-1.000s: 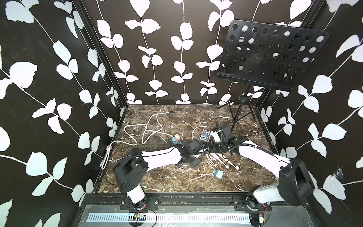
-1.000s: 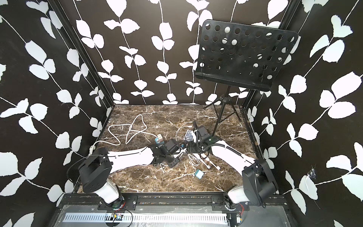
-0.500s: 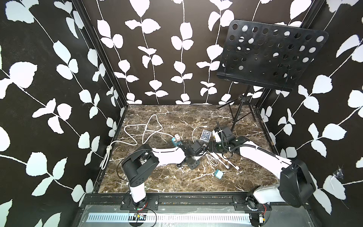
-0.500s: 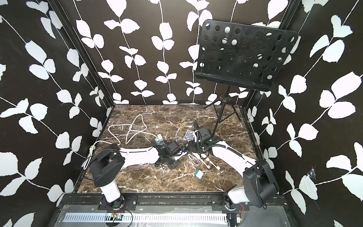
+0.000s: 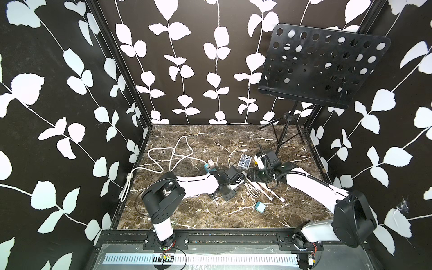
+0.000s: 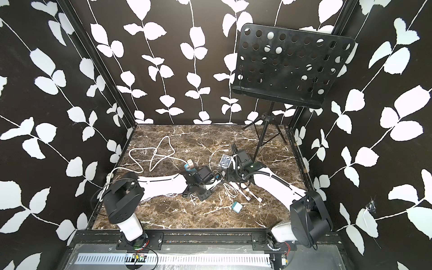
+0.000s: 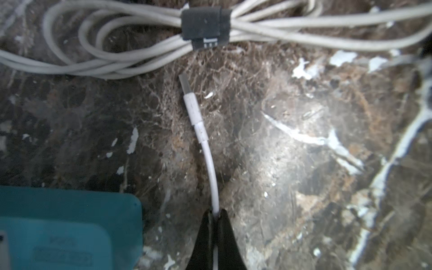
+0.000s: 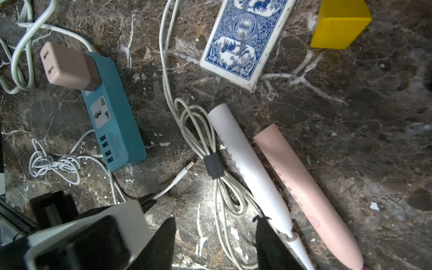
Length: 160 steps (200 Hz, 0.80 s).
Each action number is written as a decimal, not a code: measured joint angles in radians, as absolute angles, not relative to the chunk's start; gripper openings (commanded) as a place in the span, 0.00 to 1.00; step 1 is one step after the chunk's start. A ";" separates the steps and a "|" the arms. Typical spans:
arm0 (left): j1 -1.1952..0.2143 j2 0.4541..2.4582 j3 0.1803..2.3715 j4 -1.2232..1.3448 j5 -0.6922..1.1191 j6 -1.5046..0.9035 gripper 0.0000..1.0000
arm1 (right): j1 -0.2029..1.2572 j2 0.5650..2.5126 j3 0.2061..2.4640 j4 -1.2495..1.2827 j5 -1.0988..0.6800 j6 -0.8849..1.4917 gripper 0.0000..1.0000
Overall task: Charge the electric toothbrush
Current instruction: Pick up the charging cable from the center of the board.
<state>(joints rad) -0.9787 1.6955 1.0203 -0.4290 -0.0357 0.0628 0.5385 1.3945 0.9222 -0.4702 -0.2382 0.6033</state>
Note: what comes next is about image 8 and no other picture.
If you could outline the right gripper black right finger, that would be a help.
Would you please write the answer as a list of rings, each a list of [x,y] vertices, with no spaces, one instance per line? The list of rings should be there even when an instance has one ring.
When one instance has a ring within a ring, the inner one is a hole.
[[[277,233],[268,222],[267,217],[255,216],[257,221],[255,233],[256,252],[259,270],[302,270],[300,264],[291,255]]]

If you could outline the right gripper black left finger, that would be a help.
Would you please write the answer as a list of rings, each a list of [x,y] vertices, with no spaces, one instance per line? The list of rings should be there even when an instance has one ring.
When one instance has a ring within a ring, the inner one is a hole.
[[[175,246],[176,221],[165,220],[128,270],[171,270]]]

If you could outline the pink wall charger cube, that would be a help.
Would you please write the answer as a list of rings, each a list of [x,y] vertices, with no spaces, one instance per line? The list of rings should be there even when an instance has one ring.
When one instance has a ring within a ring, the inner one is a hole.
[[[46,42],[40,58],[51,84],[80,91],[95,91],[101,84],[95,60],[90,55]]]

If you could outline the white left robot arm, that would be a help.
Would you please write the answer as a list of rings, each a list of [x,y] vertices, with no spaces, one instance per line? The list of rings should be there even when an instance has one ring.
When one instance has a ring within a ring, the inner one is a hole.
[[[127,270],[152,238],[145,214],[155,203],[149,194],[17,239],[1,248],[1,269]]]

